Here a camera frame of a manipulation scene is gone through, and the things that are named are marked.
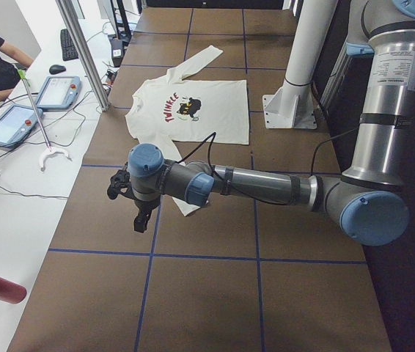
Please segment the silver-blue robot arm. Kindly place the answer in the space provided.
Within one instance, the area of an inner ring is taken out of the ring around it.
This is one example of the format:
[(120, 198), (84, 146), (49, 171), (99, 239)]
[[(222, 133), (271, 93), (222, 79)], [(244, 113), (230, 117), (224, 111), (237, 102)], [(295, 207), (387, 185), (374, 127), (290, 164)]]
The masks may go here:
[(127, 196), (144, 232), (166, 194), (203, 206), (211, 193), (249, 197), (272, 205), (306, 205), (324, 212), (366, 246), (399, 238), (409, 223), (400, 193), (399, 166), (415, 109), (415, 1), (352, 1), (343, 45), (350, 57), (369, 57), (370, 75), (354, 142), (338, 144), (349, 164), (338, 177), (273, 175), (209, 161), (168, 159), (154, 144), (140, 144), (125, 165)]

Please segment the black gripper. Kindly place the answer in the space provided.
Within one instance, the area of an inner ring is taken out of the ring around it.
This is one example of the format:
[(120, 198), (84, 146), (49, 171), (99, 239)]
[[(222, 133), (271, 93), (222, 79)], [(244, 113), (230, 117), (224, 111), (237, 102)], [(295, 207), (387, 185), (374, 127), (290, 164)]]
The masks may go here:
[(156, 195), (150, 200), (141, 200), (133, 195), (133, 200), (139, 209), (138, 214), (133, 221), (133, 228), (136, 232), (145, 232), (147, 230), (147, 224), (152, 215), (152, 211), (161, 203), (161, 195)]

